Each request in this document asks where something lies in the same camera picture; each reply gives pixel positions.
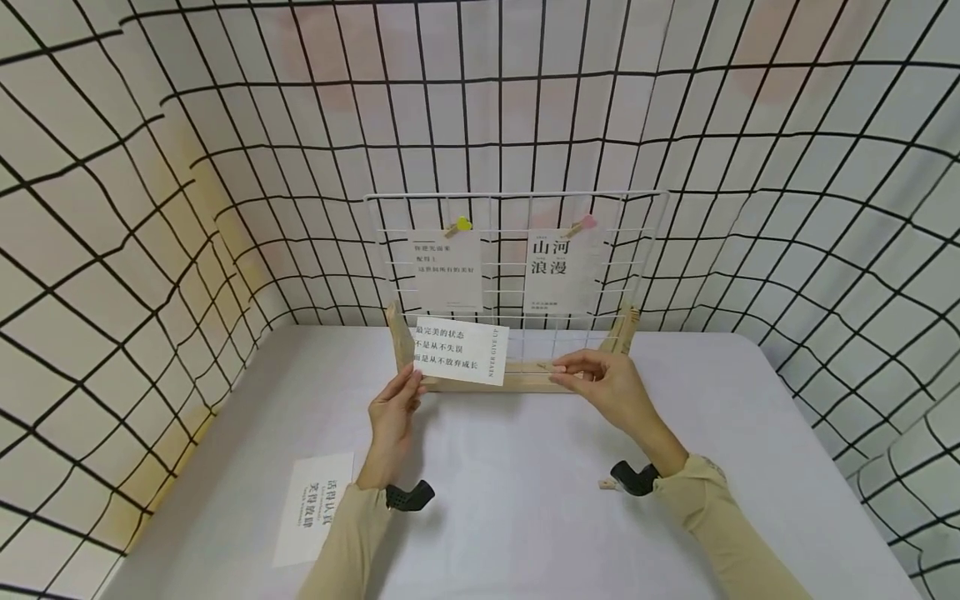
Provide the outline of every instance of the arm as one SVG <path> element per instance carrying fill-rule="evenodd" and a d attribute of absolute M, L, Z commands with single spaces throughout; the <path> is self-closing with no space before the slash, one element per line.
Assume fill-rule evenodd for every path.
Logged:
<path fill-rule="evenodd" d="M 629 356 L 580 350 L 554 365 L 554 382 L 585 397 L 650 458 L 661 477 L 655 495 L 703 546 L 731 600 L 810 597 L 740 512 L 719 468 L 689 454 L 660 419 Z"/>
<path fill-rule="evenodd" d="M 320 557 L 298 600 L 361 600 L 370 565 L 390 524 L 386 487 L 410 449 L 413 413 L 420 408 L 421 374 L 407 365 L 370 404 L 373 441 L 356 483 L 347 487 Z"/>

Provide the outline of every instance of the wrist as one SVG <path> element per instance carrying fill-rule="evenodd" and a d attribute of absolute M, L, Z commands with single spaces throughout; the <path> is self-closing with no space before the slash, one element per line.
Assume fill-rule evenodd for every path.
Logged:
<path fill-rule="evenodd" d="M 380 448 L 371 445 L 367 460 L 357 475 L 356 486 L 361 490 L 383 490 L 393 481 L 390 460 Z"/>
<path fill-rule="evenodd" d="M 647 422 L 631 437 L 657 468 L 660 476 L 669 477 L 684 469 L 689 453 L 660 418 Z"/>

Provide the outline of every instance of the beige sleeve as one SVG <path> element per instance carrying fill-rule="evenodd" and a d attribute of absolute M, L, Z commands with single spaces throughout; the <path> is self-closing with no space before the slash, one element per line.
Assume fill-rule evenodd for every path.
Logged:
<path fill-rule="evenodd" d="M 654 495 L 703 546 L 731 600 L 810 597 L 740 512 L 709 460 L 691 454 L 684 470 L 654 482 Z"/>
<path fill-rule="evenodd" d="M 393 513 L 386 492 L 350 484 L 297 600 L 362 600 L 373 555 Z"/>

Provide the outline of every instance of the wooden stand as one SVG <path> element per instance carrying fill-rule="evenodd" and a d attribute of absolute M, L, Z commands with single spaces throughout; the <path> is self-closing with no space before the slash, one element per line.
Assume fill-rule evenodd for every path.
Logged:
<path fill-rule="evenodd" d="M 634 340 L 636 323 L 639 321 L 639 312 L 632 306 L 625 306 L 613 321 L 613 327 L 607 339 L 600 344 L 605 352 L 627 354 L 630 352 L 630 343 Z M 394 356 L 396 357 L 397 371 L 414 361 L 414 338 L 410 333 L 403 315 L 400 314 L 396 300 L 387 307 L 387 325 L 390 335 L 394 339 Z M 541 362 L 519 363 L 508 362 L 503 375 L 503 385 L 493 386 L 469 381 L 441 379 L 439 377 L 425 377 L 423 385 L 430 392 L 512 392 L 567 394 L 563 388 L 549 379 L 552 358 Z"/>

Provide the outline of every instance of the hand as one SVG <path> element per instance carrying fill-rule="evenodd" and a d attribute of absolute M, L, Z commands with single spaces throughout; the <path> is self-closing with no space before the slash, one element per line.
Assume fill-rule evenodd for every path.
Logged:
<path fill-rule="evenodd" d="M 407 365 L 370 403 L 373 441 L 356 481 L 361 490 L 382 490 L 399 474 L 410 450 L 413 414 L 420 408 L 420 395 L 426 393 L 420 384 L 422 379 L 423 374 L 414 371 L 413 364 Z"/>
<path fill-rule="evenodd" d="M 611 425 L 633 438 L 660 475 L 684 468 L 686 449 L 657 414 L 629 356 L 582 349 L 553 364 L 559 372 L 550 380 L 586 398 Z"/>

